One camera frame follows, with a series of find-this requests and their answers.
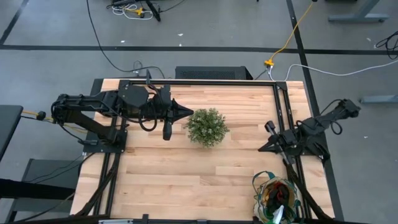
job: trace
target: green plant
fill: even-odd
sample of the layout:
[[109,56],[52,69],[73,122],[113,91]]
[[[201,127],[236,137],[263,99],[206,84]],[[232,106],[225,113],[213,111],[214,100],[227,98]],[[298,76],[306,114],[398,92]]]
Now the green plant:
[[198,142],[205,147],[220,143],[229,129],[225,125],[225,116],[211,108],[200,109],[189,117],[185,125],[189,130],[191,142]]

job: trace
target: wooden tabletop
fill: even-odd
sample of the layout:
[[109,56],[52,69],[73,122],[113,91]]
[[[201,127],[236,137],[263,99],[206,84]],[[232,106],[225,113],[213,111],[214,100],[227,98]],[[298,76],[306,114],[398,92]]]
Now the wooden tabletop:
[[[105,79],[101,91],[115,90],[118,83],[119,80]],[[287,85],[294,120],[310,117],[303,83]],[[162,123],[149,133],[130,123],[111,217],[142,218],[147,213],[154,219],[252,220],[253,175],[268,170],[287,178],[280,155],[257,151],[269,137],[265,122],[272,120],[278,125],[272,88],[171,85],[171,93],[179,104],[192,110],[216,108],[226,116],[230,132],[221,144],[204,149],[187,137],[183,128],[187,118],[174,123],[170,141],[162,139]],[[98,113],[95,120],[110,124],[109,118]],[[78,212],[96,190],[103,157],[104,154],[95,154],[82,165],[71,214]],[[334,216],[321,160],[302,156],[302,165],[308,191],[326,214]],[[262,175],[255,184],[267,179]]]

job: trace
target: gray floor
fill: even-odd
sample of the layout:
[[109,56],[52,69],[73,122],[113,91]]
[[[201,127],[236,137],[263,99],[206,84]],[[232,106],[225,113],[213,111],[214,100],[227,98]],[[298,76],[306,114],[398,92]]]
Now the gray floor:
[[[22,1],[0,1],[0,33],[8,26]],[[292,31],[285,1],[242,0],[187,1],[162,15],[162,23],[131,21],[106,10],[107,0],[90,1],[93,20],[103,45],[124,46],[222,46],[281,47]],[[166,8],[178,1],[159,1]],[[310,1],[293,0],[297,16]],[[353,12],[358,3],[314,4],[300,25],[306,49],[374,50],[374,44],[395,32],[395,0],[381,1],[375,12],[389,13],[383,24],[330,24],[327,15]],[[96,45],[85,1],[30,0],[6,41],[8,45]],[[289,48],[296,48],[292,39]],[[141,60],[174,77],[179,65],[247,66],[256,76],[269,53],[252,52],[107,52],[121,68]],[[387,56],[307,55],[308,64],[322,70],[345,73],[390,62]],[[279,54],[274,61],[275,79],[284,78],[298,54]],[[364,95],[397,94],[396,65],[350,77],[311,72],[317,100],[324,108],[336,98],[357,102]],[[49,112],[60,93],[88,94],[94,78],[127,77],[111,67],[100,52],[0,50],[0,104]],[[154,77],[160,75],[154,70]],[[289,80],[303,80],[301,68],[293,68]],[[392,223],[398,197],[397,105],[361,106],[356,119],[342,121],[343,134],[327,132],[345,219],[354,222]],[[58,127],[21,120],[0,163],[0,177],[20,180],[29,158],[74,159],[82,147]],[[10,202],[0,200],[0,222]]]

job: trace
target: bag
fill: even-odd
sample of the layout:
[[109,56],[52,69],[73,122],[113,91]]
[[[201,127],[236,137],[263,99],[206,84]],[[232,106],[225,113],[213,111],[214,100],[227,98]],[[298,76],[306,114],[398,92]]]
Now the bag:
[[[256,189],[254,186],[255,179],[265,172],[268,174],[269,180],[261,184],[260,187]],[[269,211],[269,208],[267,208],[267,199],[269,192],[278,183],[284,184],[289,190],[289,201],[286,205],[284,205],[284,216],[282,217],[280,223],[289,224],[297,216],[295,211],[296,208],[300,206],[300,201],[297,199],[297,191],[294,187],[294,184],[290,183],[288,180],[276,177],[272,172],[262,171],[254,175],[252,179],[252,186],[256,192],[256,195],[254,196],[254,199],[256,200],[254,204],[254,214],[264,224],[273,223],[272,220],[274,219],[274,214]]]

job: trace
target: yellow cable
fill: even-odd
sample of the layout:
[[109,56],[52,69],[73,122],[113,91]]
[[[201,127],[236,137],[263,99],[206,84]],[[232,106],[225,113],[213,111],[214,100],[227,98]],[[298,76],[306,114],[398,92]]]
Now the yellow cable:
[[308,9],[304,12],[304,15],[298,20],[298,22],[297,22],[296,26],[294,27],[294,29],[293,29],[293,31],[292,31],[290,37],[287,39],[286,44],[284,45],[284,47],[282,47],[282,48],[279,49],[277,52],[275,52],[275,53],[271,56],[271,58],[270,58],[269,60],[266,60],[266,61],[264,62],[266,65],[270,65],[270,66],[273,66],[273,65],[274,65],[274,63],[272,62],[272,59],[274,58],[275,55],[277,55],[279,52],[283,51],[283,50],[287,47],[287,44],[289,44],[289,41],[290,41],[291,38],[293,37],[293,34],[294,34],[294,32],[296,31],[296,29],[297,29],[297,27],[299,26],[299,24],[301,23],[301,20],[303,20],[304,17],[307,15],[307,13],[310,11],[310,9],[311,9],[311,7],[312,7],[312,4],[313,4],[313,2],[312,2],[311,5],[308,7]]
[[[25,114],[30,114],[30,115],[35,115],[35,116],[38,116],[38,115],[39,115],[38,113],[32,112],[32,111],[26,111],[26,110],[24,110],[24,111],[22,111],[22,112],[25,113]],[[53,121],[53,119],[52,119],[52,118],[49,118],[49,117],[45,117],[44,120]],[[87,131],[80,130],[80,129],[76,128],[76,127],[70,126],[69,124],[63,124],[63,125],[64,125],[65,127],[68,127],[68,128],[70,128],[70,129],[76,131],[76,132],[83,133],[83,134],[86,134],[86,133],[87,133]]]

